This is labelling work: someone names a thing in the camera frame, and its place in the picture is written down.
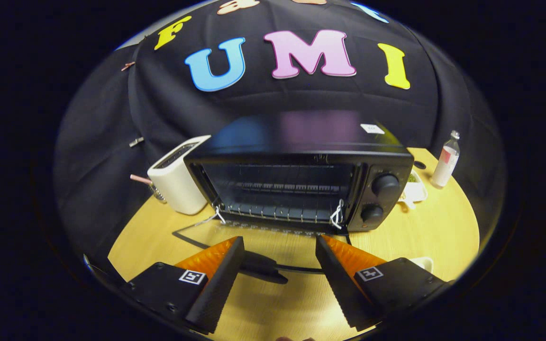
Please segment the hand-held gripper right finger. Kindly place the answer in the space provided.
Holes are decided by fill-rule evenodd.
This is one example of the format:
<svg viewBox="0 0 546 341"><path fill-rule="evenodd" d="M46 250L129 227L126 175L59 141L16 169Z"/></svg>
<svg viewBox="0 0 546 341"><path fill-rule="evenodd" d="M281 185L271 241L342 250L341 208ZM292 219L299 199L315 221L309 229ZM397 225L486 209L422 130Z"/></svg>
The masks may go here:
<svg viewBox="0 0 546 341"><path fill-rule="evenodd" d="M386 261L327 235L316 258L349 326L359 332L412 315L453 285L417 263Z"/></svg>

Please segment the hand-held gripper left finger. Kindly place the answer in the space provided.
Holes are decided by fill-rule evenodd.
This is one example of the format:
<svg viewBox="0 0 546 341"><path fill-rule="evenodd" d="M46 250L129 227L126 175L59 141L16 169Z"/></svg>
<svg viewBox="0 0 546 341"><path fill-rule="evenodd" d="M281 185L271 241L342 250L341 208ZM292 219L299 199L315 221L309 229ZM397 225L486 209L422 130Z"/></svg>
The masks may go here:
<svg viewBox="0 0 546 341"><path fill-rule="evenodd" d="M168 322L213 333L244 253L243 238L235 236L175 265L156 262L128 281L124 294Z"/></svg>

